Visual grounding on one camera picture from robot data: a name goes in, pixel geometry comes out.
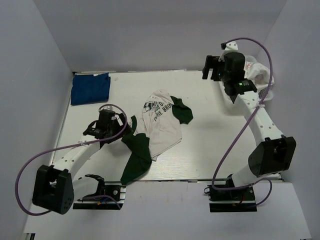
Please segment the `white printed t-shirt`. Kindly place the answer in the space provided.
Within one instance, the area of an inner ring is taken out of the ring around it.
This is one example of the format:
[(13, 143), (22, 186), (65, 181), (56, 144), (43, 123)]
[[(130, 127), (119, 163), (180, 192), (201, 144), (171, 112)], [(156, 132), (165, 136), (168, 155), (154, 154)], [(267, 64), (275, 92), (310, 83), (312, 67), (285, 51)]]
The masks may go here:
[(259, 63), (251, 55), (245, 55), (244, 57), (244, 77), (254, 83), (259, 94), (263, 94), (270, 81), (270, 69)]

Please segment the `white green raglan t-shirt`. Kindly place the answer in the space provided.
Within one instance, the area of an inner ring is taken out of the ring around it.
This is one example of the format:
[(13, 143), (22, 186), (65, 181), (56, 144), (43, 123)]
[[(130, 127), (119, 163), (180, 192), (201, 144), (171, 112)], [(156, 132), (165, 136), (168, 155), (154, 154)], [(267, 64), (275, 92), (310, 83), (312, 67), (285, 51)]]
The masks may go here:
[(161, 154), (180, 143), (181, 124), (187, 125), (193, 118), (192, 110), (181, 98), (164, 89), (154, 91), (140, 116), (131, 117), (131, 133), (121, 139), (131, 151), (121, 184), (127, 185), (145, 175)]

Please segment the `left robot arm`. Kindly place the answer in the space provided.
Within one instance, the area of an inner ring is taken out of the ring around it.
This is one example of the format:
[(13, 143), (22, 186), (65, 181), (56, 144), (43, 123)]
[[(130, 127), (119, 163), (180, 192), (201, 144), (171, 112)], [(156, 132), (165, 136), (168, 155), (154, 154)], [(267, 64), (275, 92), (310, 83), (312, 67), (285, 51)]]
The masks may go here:
[(113, 110), (101, 110), (98, 119), (91, 122), (81, 138), (69, 151), (47, 166), (42, 165), (36, 172), (32, 203), (48, 211), (64, 215), (75, 201), (96, 201), (107, 199), (105, 179), (87, 173), (76, 177), (82, 166), (105, 144), (110, 144), (131, 131), (127, 116)]

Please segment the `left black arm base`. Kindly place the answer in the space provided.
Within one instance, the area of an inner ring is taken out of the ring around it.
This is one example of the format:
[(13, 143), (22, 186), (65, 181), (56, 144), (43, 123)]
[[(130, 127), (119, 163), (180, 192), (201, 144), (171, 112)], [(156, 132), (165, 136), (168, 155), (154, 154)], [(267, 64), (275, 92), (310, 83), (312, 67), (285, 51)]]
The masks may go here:
[(106, 183), (101, 193), (85, 196), (73, 203), (73, 210), (115, 210), (122, 209), (126, 198), (126, 186), (120, 183)]

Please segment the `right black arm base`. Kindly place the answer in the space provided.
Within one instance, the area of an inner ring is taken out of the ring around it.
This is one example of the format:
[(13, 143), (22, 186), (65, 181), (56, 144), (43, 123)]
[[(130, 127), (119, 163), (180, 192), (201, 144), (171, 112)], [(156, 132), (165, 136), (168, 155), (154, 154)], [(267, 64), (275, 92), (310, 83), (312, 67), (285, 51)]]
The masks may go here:
[(203, 190), (209, 198), (211, 213), (245, 213), (257, 212), (253, 187), (240, 190), (216, 190), (208, 185)]

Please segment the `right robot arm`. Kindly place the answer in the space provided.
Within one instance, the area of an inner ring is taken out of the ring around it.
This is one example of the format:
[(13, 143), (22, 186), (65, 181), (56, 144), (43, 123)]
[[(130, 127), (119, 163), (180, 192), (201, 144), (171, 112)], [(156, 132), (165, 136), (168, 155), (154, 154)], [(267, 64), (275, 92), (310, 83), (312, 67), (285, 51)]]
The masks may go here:
[(273, 123), (264, 106), (259, 102), (259, 94), (254, 83), (245, 78), (245, 56), (239, 52), (229, 52), (224, 57), (208, 55), (202, 70), (203, 79), (222, 82), (225, 93), (246, 119), (256, 148), (248, 157), (248, 163), (231, 174), (222, 188), (226, 195), (236, 200), (261, 179), (287, 171), (291, 165), (297, 146), (292, 136), (285, 136)]

